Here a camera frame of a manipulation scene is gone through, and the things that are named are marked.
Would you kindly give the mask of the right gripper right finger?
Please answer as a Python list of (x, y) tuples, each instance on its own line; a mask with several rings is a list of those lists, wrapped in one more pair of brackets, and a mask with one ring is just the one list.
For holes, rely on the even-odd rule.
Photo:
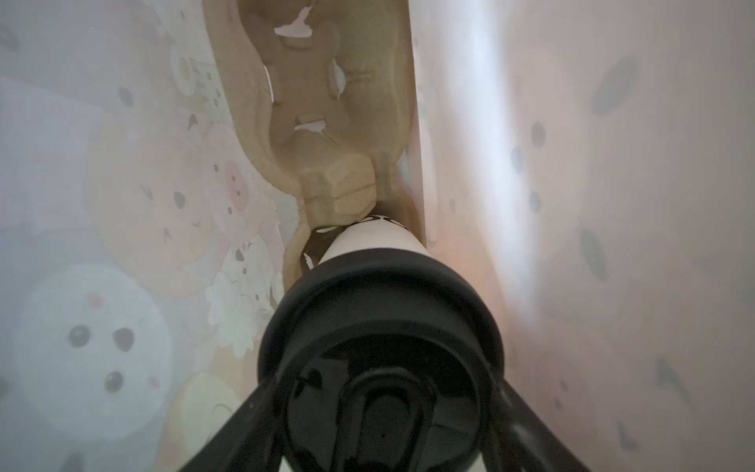
[(589, 472), (504, 379), (491, 394), (483, 462), (497, 472)]

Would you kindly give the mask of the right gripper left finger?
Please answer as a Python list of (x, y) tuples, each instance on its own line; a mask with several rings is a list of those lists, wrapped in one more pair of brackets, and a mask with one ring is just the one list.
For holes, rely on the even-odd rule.
[(268, 377), (181, 471), (278, 471), (282, 417), (277, 383)]

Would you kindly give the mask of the black plastic cup lid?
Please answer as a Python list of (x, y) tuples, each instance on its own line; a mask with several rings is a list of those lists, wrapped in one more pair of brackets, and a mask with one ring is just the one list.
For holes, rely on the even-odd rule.
[(453, 269), (361, 250), (285, 294), (263, 335), (282, 454), (294, 471), (465, 471), (505, 367), (495, 320)]

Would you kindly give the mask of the white patterned paper gift bag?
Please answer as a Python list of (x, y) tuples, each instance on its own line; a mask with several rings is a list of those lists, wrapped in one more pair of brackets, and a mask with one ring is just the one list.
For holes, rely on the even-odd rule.
[[(177, 471), (257, 387), (296, 199), (206, 1), (1, 5), (1, 467)], [(754, 467), (754, 5), (404, 1), (397, 165), (595, 471)]]

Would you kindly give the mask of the white paper coffee cup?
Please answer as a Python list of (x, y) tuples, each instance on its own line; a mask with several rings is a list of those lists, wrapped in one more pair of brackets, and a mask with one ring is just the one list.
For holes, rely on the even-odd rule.
[(401, 222), (388, 216), (372, 214), (346, 227), (324, 252), (320, 263), (348, 253), (395, 249), (430, 255), (421, 241)]

